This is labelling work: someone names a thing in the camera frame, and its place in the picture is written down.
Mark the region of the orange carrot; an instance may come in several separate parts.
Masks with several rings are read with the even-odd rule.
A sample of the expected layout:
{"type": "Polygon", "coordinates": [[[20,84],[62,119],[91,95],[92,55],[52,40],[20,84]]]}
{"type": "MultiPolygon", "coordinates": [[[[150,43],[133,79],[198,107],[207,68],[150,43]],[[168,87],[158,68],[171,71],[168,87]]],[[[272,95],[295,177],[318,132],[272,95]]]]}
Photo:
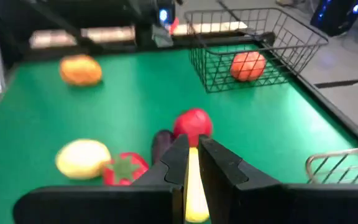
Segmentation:
{"type": "Polygon", "coordinates": [[[59,72],[65,83],[74,86],[97,85],[103,78],[100,64],[85,54],[63,57],[59,64],[59,72]]]}

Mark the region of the orange pumpkin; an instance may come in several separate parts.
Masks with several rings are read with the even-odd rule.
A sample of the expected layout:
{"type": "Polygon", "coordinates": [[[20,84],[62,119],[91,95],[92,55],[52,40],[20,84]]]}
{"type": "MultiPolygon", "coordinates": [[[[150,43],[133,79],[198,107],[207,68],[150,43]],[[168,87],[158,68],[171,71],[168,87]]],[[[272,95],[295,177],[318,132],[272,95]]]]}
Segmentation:
{"type": "Polygon", "coordinates": [[[244,52],[233,58],[230,74],[240,82],[249,82],[258,79],[266,67],[265,57],[258,52],[244,52]]]}

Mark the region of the purple eggplant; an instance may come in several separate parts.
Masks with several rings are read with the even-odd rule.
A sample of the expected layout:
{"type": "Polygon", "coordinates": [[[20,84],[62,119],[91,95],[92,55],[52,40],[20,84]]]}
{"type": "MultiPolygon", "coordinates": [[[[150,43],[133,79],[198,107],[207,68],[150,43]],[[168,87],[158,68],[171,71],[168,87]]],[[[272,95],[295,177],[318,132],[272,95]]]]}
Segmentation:
{"type": "Polygon", "coordinates": [[[175,137],[170,130],[163,129],[158,131],[152,140],[152,164],[155,164],[170,148],[175,137]]]}

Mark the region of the green table mat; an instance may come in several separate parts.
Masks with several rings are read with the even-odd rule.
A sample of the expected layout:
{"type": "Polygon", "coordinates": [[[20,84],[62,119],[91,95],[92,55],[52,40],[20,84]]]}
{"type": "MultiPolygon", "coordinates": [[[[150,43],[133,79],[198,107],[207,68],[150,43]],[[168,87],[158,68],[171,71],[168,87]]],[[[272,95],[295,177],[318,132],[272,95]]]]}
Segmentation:
{"type": "Polygon", "coordinates": [[[208,113],[207,136],[285,184],[309,184],[314,154],[358,148],[356,138],[297,82],[207,93],[188,50],[97,57],[101,83],[65,83],[62,58],[16,65],[0,98],[0,224],[15,224],[14,204],[31,190],[61,185],[105,185],[103,171],[69,179],[57,152],[77,139],[103,143],[111,153],[135,152],[152,164],[152,140],[173,133],[187,110],[208,113]]]}

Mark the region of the red apple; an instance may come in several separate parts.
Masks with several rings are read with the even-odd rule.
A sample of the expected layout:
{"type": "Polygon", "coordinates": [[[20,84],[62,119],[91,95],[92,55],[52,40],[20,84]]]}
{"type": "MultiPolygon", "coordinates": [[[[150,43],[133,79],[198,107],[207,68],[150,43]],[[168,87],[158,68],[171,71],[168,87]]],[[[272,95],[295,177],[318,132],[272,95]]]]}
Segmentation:
{"type": "Polygon", "coordinates": [[[213,123],[208,113],[200,108],[192,108],[179,115],[173,124],[175,138],[186,134],[190,147],[197,147],[199,135],[211,136],[213,123]]]}

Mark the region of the large pale yellow lemon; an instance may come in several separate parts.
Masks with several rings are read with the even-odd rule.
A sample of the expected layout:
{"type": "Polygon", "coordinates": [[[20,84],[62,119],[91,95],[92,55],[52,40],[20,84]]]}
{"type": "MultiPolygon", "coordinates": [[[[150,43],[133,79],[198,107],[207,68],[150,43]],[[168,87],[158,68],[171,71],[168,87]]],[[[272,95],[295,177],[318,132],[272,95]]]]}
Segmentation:
{"type": "Polygon", "coordinates": [[[64,145],[55,156],[57,169],[69,179],[87,180],[99,177],[111,161],[109,149],[93,139],[77,139],[64,145]]]}

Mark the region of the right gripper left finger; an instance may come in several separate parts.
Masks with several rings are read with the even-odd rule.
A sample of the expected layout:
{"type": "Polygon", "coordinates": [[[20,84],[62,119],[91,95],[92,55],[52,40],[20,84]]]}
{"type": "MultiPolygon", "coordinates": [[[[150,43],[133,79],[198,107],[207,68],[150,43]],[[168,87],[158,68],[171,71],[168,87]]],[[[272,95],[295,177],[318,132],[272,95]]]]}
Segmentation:
{"type": "Polygon", "coordinates": [[[128,186],[41,187],[13,206],[15,224],[184,224],[189,155],[181,135],[144,175],[128,186]]]}

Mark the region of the red tomato with green leaf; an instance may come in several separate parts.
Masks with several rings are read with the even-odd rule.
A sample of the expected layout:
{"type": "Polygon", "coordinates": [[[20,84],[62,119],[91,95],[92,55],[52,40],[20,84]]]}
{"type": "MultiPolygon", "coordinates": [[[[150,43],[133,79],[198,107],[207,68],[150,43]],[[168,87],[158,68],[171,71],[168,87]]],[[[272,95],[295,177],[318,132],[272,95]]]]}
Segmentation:
{"type": "Polygon", "coordinates": [[[116,186],[131,185],[148,169],[148,163],[138,153],[116,154],[103,168],[103,183],[116,186]]]}

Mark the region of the computer tower with blue lights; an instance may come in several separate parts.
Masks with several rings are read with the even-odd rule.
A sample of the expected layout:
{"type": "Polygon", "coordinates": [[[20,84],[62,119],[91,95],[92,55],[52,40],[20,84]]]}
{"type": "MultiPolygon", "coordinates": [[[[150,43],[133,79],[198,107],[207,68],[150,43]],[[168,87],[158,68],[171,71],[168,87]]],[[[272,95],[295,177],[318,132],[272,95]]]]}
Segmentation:
{"type": "Polygon", "coordinates": [[[310,25],[330,37],[347,32],[358,18],[358,0],[319,0],[310,25]]]}

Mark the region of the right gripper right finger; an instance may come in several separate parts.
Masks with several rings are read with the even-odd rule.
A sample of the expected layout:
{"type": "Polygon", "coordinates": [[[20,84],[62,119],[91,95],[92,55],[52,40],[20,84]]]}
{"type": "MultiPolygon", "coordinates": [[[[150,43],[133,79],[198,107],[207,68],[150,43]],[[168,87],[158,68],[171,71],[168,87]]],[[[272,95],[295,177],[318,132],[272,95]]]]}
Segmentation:
{"type": "Polygon", "coordinates": [[[212,224],[358,224],[358,184],[285,184],[207,136],[198,155],[212,224]]]}

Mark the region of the black table frame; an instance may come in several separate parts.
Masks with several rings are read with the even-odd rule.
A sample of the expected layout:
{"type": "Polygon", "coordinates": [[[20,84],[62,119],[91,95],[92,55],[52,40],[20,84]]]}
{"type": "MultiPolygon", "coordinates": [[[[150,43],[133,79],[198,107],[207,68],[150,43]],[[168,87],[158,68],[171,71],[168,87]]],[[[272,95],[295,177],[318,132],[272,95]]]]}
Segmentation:
{"type": "Polygon", "coordinates": [[[124,40],[109,40],[106,43],[88,42],[76,46],[63,45],[38,49],[31,47],[22,49],[16,62],[49,60],[79,53],[100,56],[187,49],[190,53],[190,62],[208,93],[294,81],[306,88],[315,100],[327,107],[358,138],[358,124],[320,93],[321,88],[329,87],[330,84],[310,84],[300,75],[306,64],[322,47],[322,43],[298,42],[295,45],[277,47],[275,44],[278,39],[274,32],[251,37],[244,29],[234,29],[223,32],[176,34],[173,37],[173,47],[139,49],[135,44],[135,37],[129,37],[124,40]],[[266,59],[264,73],[254,81],[240,82],[230,74],[234,56],[244,52],[258,52],[266,59]]]}

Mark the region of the small yellow lemon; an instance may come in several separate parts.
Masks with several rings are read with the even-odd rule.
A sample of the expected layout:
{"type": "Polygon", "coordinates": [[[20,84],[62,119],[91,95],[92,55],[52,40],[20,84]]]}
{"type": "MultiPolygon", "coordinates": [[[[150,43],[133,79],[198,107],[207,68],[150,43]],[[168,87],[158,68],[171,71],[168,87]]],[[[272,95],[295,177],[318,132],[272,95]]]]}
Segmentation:
{"type": "Polygon", "coordinates": [[[189,148],[185,220],[202,223],[209,218],[208,204],[200,174],[198,149],[189,148]]]}

